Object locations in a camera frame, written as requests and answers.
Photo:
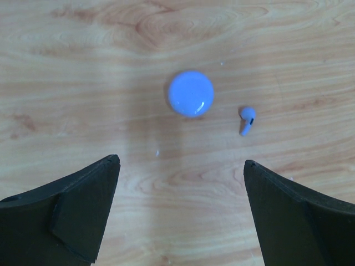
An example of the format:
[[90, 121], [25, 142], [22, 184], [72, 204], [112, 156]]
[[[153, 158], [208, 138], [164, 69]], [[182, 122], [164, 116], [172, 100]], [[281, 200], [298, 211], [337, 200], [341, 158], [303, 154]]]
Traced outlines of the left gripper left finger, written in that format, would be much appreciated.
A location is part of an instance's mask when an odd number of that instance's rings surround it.
[[1, 265], [92, 265], [113, 203], [120, 160], [1, 200]]

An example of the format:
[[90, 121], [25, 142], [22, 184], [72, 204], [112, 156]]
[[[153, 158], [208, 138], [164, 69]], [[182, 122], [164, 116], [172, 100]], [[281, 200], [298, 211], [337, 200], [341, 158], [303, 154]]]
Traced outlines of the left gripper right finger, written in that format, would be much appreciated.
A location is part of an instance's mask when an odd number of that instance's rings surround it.
[[354, 265], [354, 204], [253, 160], [244, 182], [265, 265]]

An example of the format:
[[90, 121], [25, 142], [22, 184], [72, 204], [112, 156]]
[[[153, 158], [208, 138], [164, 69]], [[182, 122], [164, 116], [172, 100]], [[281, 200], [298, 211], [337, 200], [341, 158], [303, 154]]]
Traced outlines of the purple earbud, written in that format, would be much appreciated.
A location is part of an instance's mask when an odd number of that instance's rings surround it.
[[249, 133], [251, 126], [253, 125], [253, 122], [256, 118], [256, 110], [249, 106], [244, 107], [240, 111], [240, 117], [244, 121], [244, 126], [240, 132], [240, 135], [246, 136]]

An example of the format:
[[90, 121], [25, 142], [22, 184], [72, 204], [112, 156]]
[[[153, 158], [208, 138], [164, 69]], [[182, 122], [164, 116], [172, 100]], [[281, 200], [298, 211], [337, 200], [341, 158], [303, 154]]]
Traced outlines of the purple earbud case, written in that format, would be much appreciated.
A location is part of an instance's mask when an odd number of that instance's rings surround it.
[[168, 86], [168, 102], [176, 113], [184, 117], [203, 116], [214, 102], [214, 86], [199, 71], [182, 71], [172, 78]]

